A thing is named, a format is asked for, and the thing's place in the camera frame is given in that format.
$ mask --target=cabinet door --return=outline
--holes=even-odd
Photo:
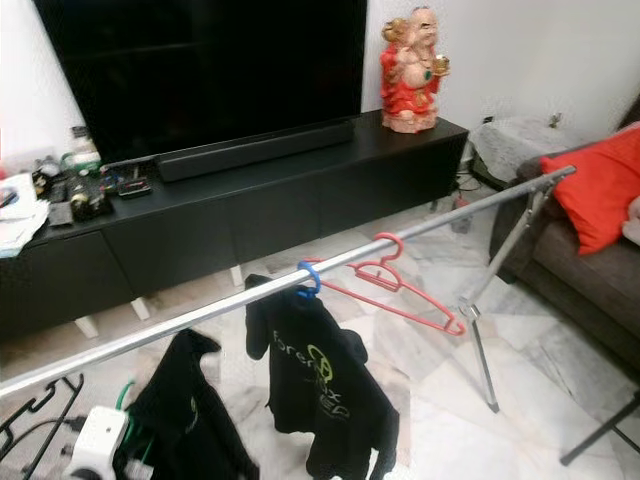
[[[323,175],[322,235],[448,195],[461,153],[462,143],[447,142]]]
[[[136,296],[235,265],[223,201],[160,211],[104,229]]]
[[[285,250],[320,236],[315,180],[293,180],[229,199],[238,263]]]
[[[134,298],[100,232],[0,260],[0,338],[21,336]]]

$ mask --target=gray sofa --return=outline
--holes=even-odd
[[[532,159],[519,169],[516,183],[540,174],[539,159]],[[521,198],[500,207],[492,256],[525,206]],[[622,238],[592,255],[577,251],[577,233],[551,197],[499,275],[508,282],[519,279],[546,297],[640,378],[640,247]]]

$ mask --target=black television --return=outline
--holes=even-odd
[[[35,5],[106,163],[237,148],[360,113],[366,0]]]

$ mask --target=marble floor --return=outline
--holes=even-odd
[[[467,197],[473,200],[488,193],[481,189]],[[341,253],[366,243],[376,232],[396,231],[450,207],[450,199],[437,206],[423,205],[242,265],[243,274],[279,276],[293,271],[305,256]],[[406,280],[454,309],[456,299],[487,265],[494,216],[495,209],[475,215],[467,234],[445,226],[408,241],[396,266]],[[324,278],[383,303],[437,318],[419,299],[363,284],[346,268]],[[96,339],[87,340],[69,324],[1,345],[2,376],[6,379],[45,365],[236,291],[229,272],[220,272],[147,298],[152,318],[144,323],[129,305],[96,314],[100,332]],[[571,321],[524,286],[495,278],[478,303],[483,313],[479,325],[501,408],[498,414],[483,400],[478,366],[466,336],[444,335],[329,289],[320,298],[341,327],[361,335],[369,352],[369,371],[400,412],[397,465],[387,479],[640,478],[640,455],[615,434],[601,439],[569,467],[558,462],[563,452],[628,402],[636,387]],[[266,357],[255,362],[246,355],[244,310],[196,329],[222,345],[222,351],[205,356],[201,366],[260,465],[262,478],[310,478],[304,463],[313,436],[283,435],[273,428],[272,416],[263,408],[269,384]],[[135,395],[168,342],[163,339],[88,368],[85,387],[70,415],[86,413],[96,404],[114,405],[122,386],[132,378],[137,381]],[[2,416],[39,392],[21,392],[5,400],[0,404]],[[57,395],[32,421],[55,416],[65,401],[62,397]],[[23,423],[17,430],[27,427]],[[640,442],[640,415],[628,418],[621,428]],[[9,478],[6,469],[19,470],[28,461],[45,430],[7,457],[0,477]],[[37,472],[41,477],[55,478],[54,472],[64,464],[60,449],[74,438],[61,430]]]

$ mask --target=power strip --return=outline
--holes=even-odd
[[[116,480],[113,456],[127,430],[127,414],[107,407],[93,407],[73,447],[71,463],[63,478]]]

